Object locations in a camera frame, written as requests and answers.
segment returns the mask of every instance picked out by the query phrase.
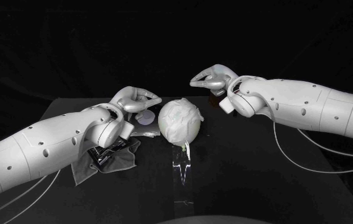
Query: white cable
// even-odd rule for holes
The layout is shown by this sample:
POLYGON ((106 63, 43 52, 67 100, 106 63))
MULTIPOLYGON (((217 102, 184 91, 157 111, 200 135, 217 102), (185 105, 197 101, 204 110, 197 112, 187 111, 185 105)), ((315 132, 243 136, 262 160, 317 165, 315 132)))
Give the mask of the white cable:
POLYGON ((20 197, 23 197, 27 192, 37 186, 37 184, 41 182, 41 180, 46 178, 46 176, 40 179, 40 181, 7 203, 4 204, 1 207, 0 207, 0 210, 7 206, 10 205, 20 197))
POLYGON ((279 143, 278 143, 278 139, 276 139, 276 134, 275 134, 275 122, 273 122, 273 136, 275 136, 275 142, 276 142, 276 145, 278 145, 278 148, 281 150, 281 153, 283 154, 283 156, 286 157, 286 159, 302 169, 308 170, 308 171, 312 171, 312 172, 318 172, 318 173, 327 173, 327 174, 340 174, 340 173, 350 173, 353 172, 353 170, 345 170, 345 171, 319 171, 319 170, 314 170, 314 169, 308 169, 305 167, 302 167, 301 165, 298 165, 291 159, 289 157, 285 155, 285 152, 283 150, 281 149, 281 146, 279 146, 279 143))
POLYGON ((44 193, 46 193, 46 191, 47 191, 47 189, 50 188, 50 186, 53 185, 53 182, 54 182, 54 180, 56 180, 56 177, 57 177, 57 175, 59 175, 59 173, 60 173, 60 171, 57 171, 57 174, 56 174, 56 176, 54 176, 54 178, 53 178, 53 181, 51 181, 51 183, 50 183, 50 185, 49 185, 49 187, 46 188, 46 190, 44 190, 44 192, 41 193, 41 195, 38 196, 38 198, 34 200, 34 202, 28 205, 28 207, 4 223, 4 224, 7 224, 14 218, 17 218, 18 217, 18 215, 20 214, 23 214, 23 212, 31 207, 31 205, 37 202, 37 200, 41 198, 41 196, 44 195, 44 193))
POLYGON ((332 152, 332 153, 335 153, 335 154, 341 154, 341 155, 345 155, 345 156, 350 156, 350 157, 353 157, 353 154, 347 154, 347 153, 342 153, 342 152, 338 152, 338 151, 334 151, 334 150, 331 150, 331 149, 328 149, 328 148, 325 148, 324 146, 321 146, 319 144, 317 144, 308 137, 306 137, 306 135, 302 133, 302 131, 299 130, 299 129, 296 129, 298 131, 299 131, 299 133, 302 134, 302 136, 319 147, 319 148, 322 148, 324 150, 327 150, 327 151, 330 151, 330 152, 332 152))

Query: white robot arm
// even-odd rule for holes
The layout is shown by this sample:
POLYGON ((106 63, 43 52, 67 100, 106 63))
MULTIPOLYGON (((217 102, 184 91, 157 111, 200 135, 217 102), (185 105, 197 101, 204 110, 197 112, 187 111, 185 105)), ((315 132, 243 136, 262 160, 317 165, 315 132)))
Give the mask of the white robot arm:
MULTIPOLYGON (((213 89, 214 67, 219 71, 224 66, 207 68, 191 79, 190 86, 213 89)), ((262 114, 285 126, 353 138, 353 94, 305 81, 265 80, 236 74, 233 77, 221 83, 227 97, 219 106, 226 113, 236 110, 245 117, 262 114)))
POLYGON ((128 86, 109 103, 38 121, 0 141, 0 193, 59 171, 87 149, 108 147, 118 136, 128 139, 134 126, 123 121, 123 113, 160 102, 155 94, 128 86))

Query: black table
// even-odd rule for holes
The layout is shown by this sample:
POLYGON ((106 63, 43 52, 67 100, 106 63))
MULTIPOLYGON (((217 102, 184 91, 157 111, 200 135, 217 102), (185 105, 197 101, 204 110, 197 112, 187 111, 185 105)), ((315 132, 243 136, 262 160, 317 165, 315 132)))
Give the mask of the black table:
MULTIPOLYGON (((165 104, 181 97, 162 97, 165 104)), ((194 215, 233 215, 270 223, 351 223, 353 197, 340 177, 296 167, 275 144, 272 121, 227 115, 207 97, 185 97, 204 118, 190 144, 194 215)), ((41 119, 105 103, 109 98, 59 98, 41 119)), ((302 166, 332 170, 318 148, 294 128, 276 125, 283 151, 302 166)), ((10 223, 157 223, 172 219, 171 144, 138 137, 136 167, 95 174, 75 187, 67 166, 31 208, 10 223)), ((2 210, 8 220, 36 200, 54 173, 2 210)), ((7 203, 37 180, 0 194, 7 203)))

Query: gray cloth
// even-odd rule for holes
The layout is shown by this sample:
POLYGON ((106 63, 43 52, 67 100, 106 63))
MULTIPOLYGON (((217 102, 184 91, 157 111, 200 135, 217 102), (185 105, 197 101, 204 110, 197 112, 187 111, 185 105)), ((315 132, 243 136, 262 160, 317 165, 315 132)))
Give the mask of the gray cloth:
POLYGON ((102 165, 100 169, 95 166, 93 160, 87 154, 83 153, 79 160, 72 163, 72 175, 76 186, 99 171, 100 173, 111 173, 115 171, 126 170, 135 167, 134 153, 141 142, 131 137, 131 142, 125 148, 113 152, 112 158, 102 165))

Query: screw hole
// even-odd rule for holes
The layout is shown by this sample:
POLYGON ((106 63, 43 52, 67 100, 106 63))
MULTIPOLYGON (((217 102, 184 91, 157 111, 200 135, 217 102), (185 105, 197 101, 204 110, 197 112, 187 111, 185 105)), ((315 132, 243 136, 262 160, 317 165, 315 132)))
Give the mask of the screw hole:
POLYGON ((43 155, 44 155, 44 157, 49 156, 49 150, 47 149, 43 150, 43 155))

